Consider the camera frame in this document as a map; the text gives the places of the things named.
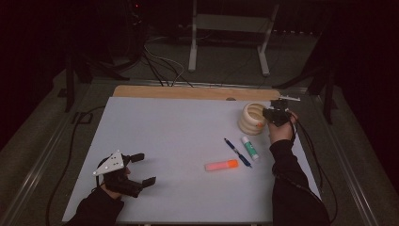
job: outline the white tabletop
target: white tabletop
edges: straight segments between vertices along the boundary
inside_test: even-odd
[[[117,222],[124,223],[258,223],[272,221],[274,159],[265,129],[247,136],[237,121],[249,101],[183,100],[111,97],[88,150],[63,221],[95,187],[92,172],[116,150],[124,155],[144,153],[130,163],[131,180],[156,176],[154,186],[137,199],[123,197]],[[268,102],[257,102],[269,105]],[[247,136],[260,161],[254,163],[240,138]],[[227,138],[251,162],[237,169],[207,172],[206,163],[238,159]],[[311,170],[297,138],[293,148],[307,174],[311,190],[319,196]]]

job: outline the dark background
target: dark background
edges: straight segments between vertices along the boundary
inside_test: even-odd
[[[230,5],[224,10],[233,14],[242,11],[237,10],[240,8],[239,1],[226,2]],[[290,8],[287,3],[276,20],[276,29],[279,32],[313,31],[313,35],[320,35],[324,28],[322,24],[332,19],[320,37],[308,66],[317,65],[324,59],[338,62],[335,84],[343,89],[346,101],[370,139],[382,166],[396,190],[399,190],[399,178],[394,176],[399,171],[399,145],[395,133],[399,126],[395,112],[398,103],[396,76],[399,75],[399,48],[396,44],[399,40],[398,4],[304,3],[308,7],[300,11]],[[65,43],[68,41],[64,35],[71,25],[71,18],[83,15],[80,19],[86,24],[81,25],[87,28],[83,31],[92,29],[84,37],[92,40],[89,34],[97,34],[99,47],[94,51],[99,51],[98,55],[107,54],[106,34],[101,36],[101,28],[91,25],[97,24],[92,4],[89,0],[80,1],[77,5],[66,0],[1,3],[0,148],[6,145],[52,89],[52,79],[65,68]],[[147,1],[147,4],[142,11],[143,17],[162,34],[179,37],[177,24],[190,23],[190,1]],[[220,8],[220,4],[222,1],[204,1],[200,7],[212,11]],[[246,9],[246,12],[251,11],[256,14],[257,10]],[[302,24],[290,20],[294,15],[305,18],[301,20]]]

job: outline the table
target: table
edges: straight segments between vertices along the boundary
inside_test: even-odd
[[[192,36],[188,71],[195,71],[197,66],[197,29],[209,29],[264,33],[263,43],[258,46],[257,51],[262,75],[269,75],[270,71],[264,51],[269,42],[278,10],[279,4],[275,4],[272,14],[264,18],[203,14],[197,13],[197,0],[193,0]]]
[[[234,98],[236,101],[225,101]],[[247,158],[237,125],[248,102],[269,105],[275,90],[119,86],[108,100],[96,135],[79,174],[63,221],[95,187],[92,172],[105,157],[144,153],[143,161],[128,165],[130,179],[156,176],[154,186],[137,199],[125,197],[120,223],[263,223],[272,220],[273,156],[264,131],[247,136],[261,161],[253,169],[206,172],[204,164],[237,159],[224,142],[228,138]],[[293,152],[319,196],[298,139]]]

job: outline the human hand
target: human hand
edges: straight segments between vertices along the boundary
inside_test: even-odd
[[[131,172],[130,172],[129,168],[126,168],[125,174],[126,174],[126,175],[129,175],[130,173],[131,173]],[[102,184],[102,185],[100,186],[100,188],[101,188],[103,191],[105,191],[105,193],[108,194],[109,197],[111,197],[111,198],[114,199],[114,200],[116,200],[116,199],[118,199],[118,198],[120,198],[120,197],[122,196],[122,194],[120,194],[119,192],[115,192],[115,191],[111,191],[111,190],[107,189],[105,184]]]
[[[292,111],[289,112],[291,113],[291,118],[290,118],[291,123],[295,124],[296,120],[298,119],[298,116]],[[273,144],[282,139],[291,140],[294,132],[291,123],[288,121],[285,124],[277,127],[274,123],[268,122],[267,126],[269,127],[269,132],[270,132],[269,133],[270,143]]]

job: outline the green glue stick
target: green glue stick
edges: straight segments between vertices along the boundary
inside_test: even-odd
[[[259,159],[258,154],[256,153],[256,150],[253,148],[251,142],[247,137],[242,137],[241,141],[243,142],[244,146],[246,147],[249,155],[251,156],[253,161],[256,161]]]

